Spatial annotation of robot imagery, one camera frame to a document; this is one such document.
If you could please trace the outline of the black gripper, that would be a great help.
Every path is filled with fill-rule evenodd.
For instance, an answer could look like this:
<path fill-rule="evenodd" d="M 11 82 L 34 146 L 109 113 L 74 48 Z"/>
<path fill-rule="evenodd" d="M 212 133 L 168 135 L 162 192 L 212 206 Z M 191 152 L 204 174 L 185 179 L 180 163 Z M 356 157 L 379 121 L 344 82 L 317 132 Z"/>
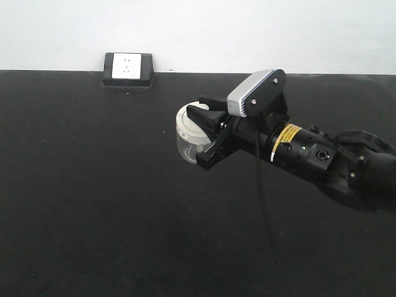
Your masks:
<path fill-rule="evenodd" d="M 210 143 L 196 154 L 197 164 L 206 170 L 238 150 L 268 160 L 269 143 L 290 118 L 283 93 L 258 116 L 246 118 L 227 113 L 227 96 L 199 96 L 199 103 L 209 110 L 193 105 L 186 110 L 188 118 L 205 134 L 205 143 Z"/>

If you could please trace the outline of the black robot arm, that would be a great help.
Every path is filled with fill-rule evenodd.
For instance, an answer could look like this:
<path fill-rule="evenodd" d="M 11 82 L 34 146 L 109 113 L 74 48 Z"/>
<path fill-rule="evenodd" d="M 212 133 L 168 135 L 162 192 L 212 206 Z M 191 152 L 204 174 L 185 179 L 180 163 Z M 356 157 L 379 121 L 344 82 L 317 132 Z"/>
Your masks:
<path fill-rule="evenodd" d="M 210 139 L 196 154 L 210 169 L 243 150 L 303 180 L 326 196 L 361 212 L 395 212 L 395 149 L 373 134 L 349 130 L 332 137 L 317 127 L 303 129 L 289 122 L 283 95 L 252 98 L 253 114 L 227 112 L 224 98 L 200 97 L 187 105 L 188 118 Z"/>

